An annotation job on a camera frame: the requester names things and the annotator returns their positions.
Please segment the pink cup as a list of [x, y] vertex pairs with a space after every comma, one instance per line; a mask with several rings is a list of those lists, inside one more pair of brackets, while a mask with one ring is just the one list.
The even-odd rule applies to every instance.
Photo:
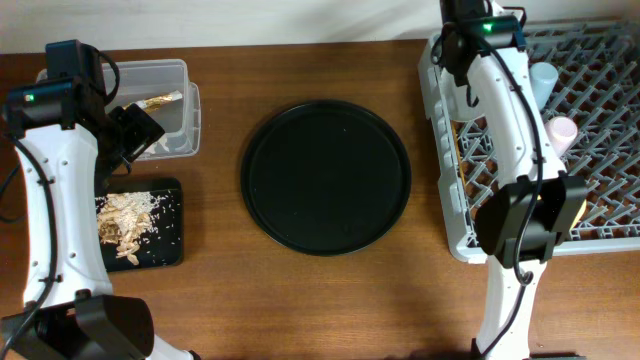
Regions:
[[550, 119], [545, 124], [545, 131], [550, 145], [558, 157], [561, 157], [571, 147], [578, 135], [578, 127], [575, 122], [564, 116]]

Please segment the light blue cup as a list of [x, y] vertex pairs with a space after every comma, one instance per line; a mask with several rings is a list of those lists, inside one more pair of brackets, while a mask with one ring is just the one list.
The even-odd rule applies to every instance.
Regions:
[[550, 63], [538, 62], [530, 67], [529, 73], [536, 106], [539, 110], [542, 110], [558, 81], [558, 70]]

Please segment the gold snack wrapper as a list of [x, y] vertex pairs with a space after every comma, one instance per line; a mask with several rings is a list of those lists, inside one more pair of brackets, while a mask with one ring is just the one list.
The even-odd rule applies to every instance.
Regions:
[[155, 97], [151, 97], [151, 98], [147, 98], [147, 99], [137, 100], [137, 101], [131, 102], [131, 103], [123, 106], [123, 109], [126, 110], [128, 107], [130, 107], [132, 105], [136, 105], [137, 107], [139, 107], [141, 110], [145, 111], [146, 113], [152, 113], [154, 111], [157, 111], [161, 107], [163, 107], [165, 105], [168, 105], [170, 103], [173, 103], [173, 102], [177, 102], [178, 100], [181, 100], [182, 98], [183, 98], [183, 94], [180, 91], [172, 91], [172, 92], [164, 94], [164, 95], [159, 95], [159, 96], [155, 96]]

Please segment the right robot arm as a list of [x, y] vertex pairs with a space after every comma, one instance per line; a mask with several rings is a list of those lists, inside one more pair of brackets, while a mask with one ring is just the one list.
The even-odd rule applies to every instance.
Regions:
[[496, 151], [498, 190], [476, 212], [487, 255], [485, 314], [473, 359], [527, 359], [539, 280], [555, 248], [584, 213], [586, 182], [571, 176], [535, 104], [522, 8], [493, 1], [443, 1], [430, 59], [480, 110]]

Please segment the white tissue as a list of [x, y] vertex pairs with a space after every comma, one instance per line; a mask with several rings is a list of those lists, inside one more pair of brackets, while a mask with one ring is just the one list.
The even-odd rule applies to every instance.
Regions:
[[144, 151], [144, 155], [172, 156], [177, 154], [184, 144], [185, 141], [182, 137], [168, 137], [167, 135], [163, 135]]

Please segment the yellow bowl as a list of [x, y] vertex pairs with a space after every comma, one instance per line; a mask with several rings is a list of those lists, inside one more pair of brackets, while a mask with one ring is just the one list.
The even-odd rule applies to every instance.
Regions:
[[587, 201], [584, 200], [576, 214], [576, 217], [572, 222], [570, 229], [573, 229], [581, 221], [581, 218], [584, 216], [586, 212], [586, 208], [587, 208]]

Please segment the food scraps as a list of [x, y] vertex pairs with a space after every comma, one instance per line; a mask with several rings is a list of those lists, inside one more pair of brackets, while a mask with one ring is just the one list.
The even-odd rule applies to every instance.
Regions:
[[97, 226], [102, 245], [115, 245], [116, 259], [140, 266], [138, 252], [159, 234], [157, 222], [164, 213], [166, 195], [151, 192], [107, 194], [97, 198]]

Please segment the grey plate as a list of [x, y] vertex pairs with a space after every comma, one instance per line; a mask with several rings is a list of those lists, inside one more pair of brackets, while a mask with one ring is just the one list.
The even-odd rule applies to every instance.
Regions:
[[454, 77], [447, 71], [440, 76], [443, 99], [447, 105], [449, 118], [455, 122], [470, 122], [481, 118], [484, 113], [481, 106], [477, 104], [471, 107], [467, 103], [467, 95], [470, 95], [470, 102], [476, 100], [476, 94], [468, 85], [457, 86]]

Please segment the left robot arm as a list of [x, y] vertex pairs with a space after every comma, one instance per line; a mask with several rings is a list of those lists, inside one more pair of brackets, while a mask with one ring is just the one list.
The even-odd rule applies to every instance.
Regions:
[[111, 59], [78, 40], [46, 46], [47, 77], [8, 93], [2, 115], [27, 196], [29, 271], [4, 351], [26, 359], [192, 359], [161, 339], [139, 298], [117, 296], [99, 245], [95, 195], [163, 133], [137, 105], [117, 107]]

